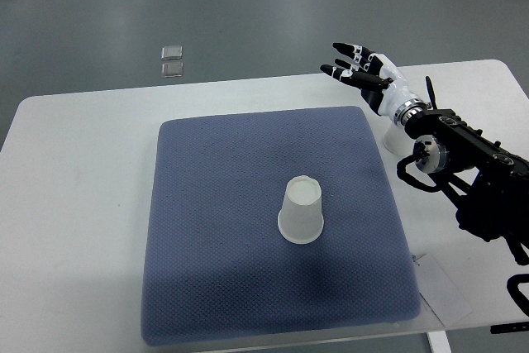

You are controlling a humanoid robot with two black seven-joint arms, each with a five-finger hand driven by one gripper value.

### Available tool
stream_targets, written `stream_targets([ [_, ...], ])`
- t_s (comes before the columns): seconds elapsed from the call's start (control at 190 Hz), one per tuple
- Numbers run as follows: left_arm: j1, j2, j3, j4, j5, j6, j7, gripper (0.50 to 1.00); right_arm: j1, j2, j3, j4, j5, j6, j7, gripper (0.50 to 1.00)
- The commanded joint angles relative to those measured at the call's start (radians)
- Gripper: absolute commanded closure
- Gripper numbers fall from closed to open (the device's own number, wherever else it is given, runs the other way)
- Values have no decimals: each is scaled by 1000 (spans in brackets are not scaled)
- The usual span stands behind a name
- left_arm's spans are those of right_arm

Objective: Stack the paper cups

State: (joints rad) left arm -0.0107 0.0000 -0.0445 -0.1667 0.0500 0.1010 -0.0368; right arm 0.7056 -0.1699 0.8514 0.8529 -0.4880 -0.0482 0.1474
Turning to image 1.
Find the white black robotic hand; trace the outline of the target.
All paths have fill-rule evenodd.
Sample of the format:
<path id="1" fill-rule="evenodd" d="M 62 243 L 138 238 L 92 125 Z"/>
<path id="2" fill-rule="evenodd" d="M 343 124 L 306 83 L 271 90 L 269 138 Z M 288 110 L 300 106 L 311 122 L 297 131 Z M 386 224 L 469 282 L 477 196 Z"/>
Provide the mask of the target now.
<path id="1" fill-rule="evenodd" d="M 357 88 L 369 108 L 381 117 L 388 117 L 403 128 L 410 117 L 427 108 L 425 101 L 413 93 L 407 78 L 385 55 L 363 45 L 332 45 L 348 60 L 336 59 L 323 64 L 320 70 L 333 79 Z"/>

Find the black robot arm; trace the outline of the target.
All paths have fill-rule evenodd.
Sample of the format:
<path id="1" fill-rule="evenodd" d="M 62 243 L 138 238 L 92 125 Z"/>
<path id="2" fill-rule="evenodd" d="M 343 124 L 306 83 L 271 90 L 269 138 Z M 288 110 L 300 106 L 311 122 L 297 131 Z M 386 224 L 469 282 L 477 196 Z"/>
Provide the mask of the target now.
<path id="1" fill-rule="evenodd" d="M 489 141 L 453 110 L 414 104 L 398 118 L 414 140 L 397 176 L 427 193 L 442 192 L 460 229 L 490 242 L 503 238 L 516 263 L 528 264 L 528 162 Z"/>

